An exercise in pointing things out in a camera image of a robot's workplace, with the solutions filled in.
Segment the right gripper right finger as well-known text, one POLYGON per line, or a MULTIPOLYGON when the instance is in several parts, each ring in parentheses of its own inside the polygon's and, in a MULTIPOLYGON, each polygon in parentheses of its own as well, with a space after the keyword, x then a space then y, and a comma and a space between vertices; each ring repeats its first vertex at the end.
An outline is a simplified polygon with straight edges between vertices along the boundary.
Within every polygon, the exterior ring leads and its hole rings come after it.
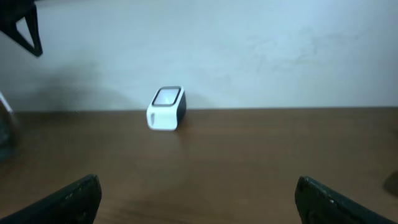
POLYGON ((302 224, 395 224, 308 176, 298 179, 295 204, 302 224))

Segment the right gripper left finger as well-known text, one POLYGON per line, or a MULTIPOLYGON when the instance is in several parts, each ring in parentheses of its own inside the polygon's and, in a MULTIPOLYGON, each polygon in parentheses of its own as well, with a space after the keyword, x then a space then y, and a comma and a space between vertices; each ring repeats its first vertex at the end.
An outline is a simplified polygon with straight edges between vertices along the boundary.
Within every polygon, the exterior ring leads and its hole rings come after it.
POLYGON ((2 224, 87 223, 96 218, 102 191, 97 175, 89 174, 18 212, 1 219, 2 224))

